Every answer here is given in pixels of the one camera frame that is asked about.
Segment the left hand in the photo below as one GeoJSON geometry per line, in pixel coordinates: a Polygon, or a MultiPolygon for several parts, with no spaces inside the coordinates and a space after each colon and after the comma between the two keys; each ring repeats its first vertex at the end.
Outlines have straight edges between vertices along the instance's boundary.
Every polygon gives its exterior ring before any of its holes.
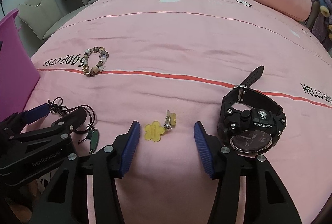
{"type": "Polygon", "coordinates": [[[39,196],[37,180],[13,189],[9,197],[9,205],[15,216],[22,223],[30,220],[39,196]]]}

